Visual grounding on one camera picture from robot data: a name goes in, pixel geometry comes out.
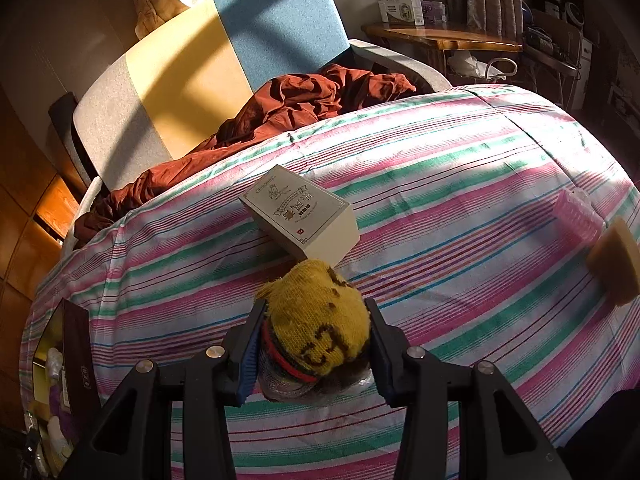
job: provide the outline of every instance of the silver screw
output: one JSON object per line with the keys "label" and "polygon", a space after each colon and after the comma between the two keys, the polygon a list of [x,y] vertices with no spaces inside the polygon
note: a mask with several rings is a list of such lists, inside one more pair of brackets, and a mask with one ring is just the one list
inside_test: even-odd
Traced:
{"label": "silver screw", "polygon": [[414,359],[422,359],[427,354],[427,351],[421,346],[409,346],[406,349],[406,354]]}
{"label": "silver screw", "polygon": [[207,348],[207,357],[222,357],[225,354],[225,349],[222,346],[213,345]]}
{"label": "silver screw", "polygon": [[146,374],[150,372],[154,367],[154,364],[149,359],[142,359],[142,361],[138,361],[136,365],[136,370],[141,374]]}
{"label": "silver screw", "polygon": [[494,364],[490,363],[489,361],[480,361],[478,363],[478,371],[481,374],[491,375],[492,373],[494,373],[494,370],[495,370]]}

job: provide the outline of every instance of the bed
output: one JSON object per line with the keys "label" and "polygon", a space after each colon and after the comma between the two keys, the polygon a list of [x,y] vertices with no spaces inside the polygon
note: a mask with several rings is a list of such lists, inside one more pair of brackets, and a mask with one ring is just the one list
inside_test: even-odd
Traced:
{"label": "bed", "polygon": [[[640,237],[638,190],[583,127],[513,86],[469,86],[352,112],[207,168],[103,230],[40,285],[20,351],[31,358],[61,298],[90,314],[103,400],[142,358],[186,359],[242,323],[292,260],[237,200],[274,164],[353,204],[360,242],[338,271],[386,322],[441,360],[497,364],[556,446],[640,379],[640,300],[614,308],[552,206],[581,187]],[[182,477],[182,409],[172,468]],[[390,479],[404,420],[375,387],[322,406],[227,410],[238,478]],[[449,407],[448,478],[458,471]]]}

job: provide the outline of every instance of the wooden side table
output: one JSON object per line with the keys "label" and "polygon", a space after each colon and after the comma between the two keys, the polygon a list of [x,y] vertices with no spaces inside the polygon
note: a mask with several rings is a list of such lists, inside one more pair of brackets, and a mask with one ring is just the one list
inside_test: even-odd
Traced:
{"label": "wooden side table", "polygon": [[446,50],[493,50],[496,52],[521,52],[522,44],[499,36],[490,36],[459,23],[425,25],[423,27],[374,23],[363,25],[362,31],[372,43],[389,48],[389,40],[417,45],[426,62],[440,73],[447,75]]}

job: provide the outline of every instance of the red blanket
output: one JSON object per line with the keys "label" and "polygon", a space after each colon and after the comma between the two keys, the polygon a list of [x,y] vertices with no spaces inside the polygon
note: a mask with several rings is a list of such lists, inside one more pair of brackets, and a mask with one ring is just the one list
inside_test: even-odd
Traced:
{"label": "red blanket", "polygon": [[415,94],[402,74],[373,74],[329,65],[319,74],[290,74],[267,81],[233,119],[193,151],[146,170],[135,182],[97,199],[76,220],[74,235],[88,242],[101,229],[191,175],[282,132]]}

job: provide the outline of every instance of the white product box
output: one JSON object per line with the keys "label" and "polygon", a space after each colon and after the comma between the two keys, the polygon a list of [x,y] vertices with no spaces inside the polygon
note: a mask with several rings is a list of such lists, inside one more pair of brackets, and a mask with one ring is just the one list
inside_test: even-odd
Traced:
{"label": "white product box", "polygon": [[420,0],[384,0],[391,23],[424,25]]}
{"label": "white product box", "polygon": [[360,240],[351,204],[339,196],[274,166],[240,200],[258,227],[298,261],[337,265]]}

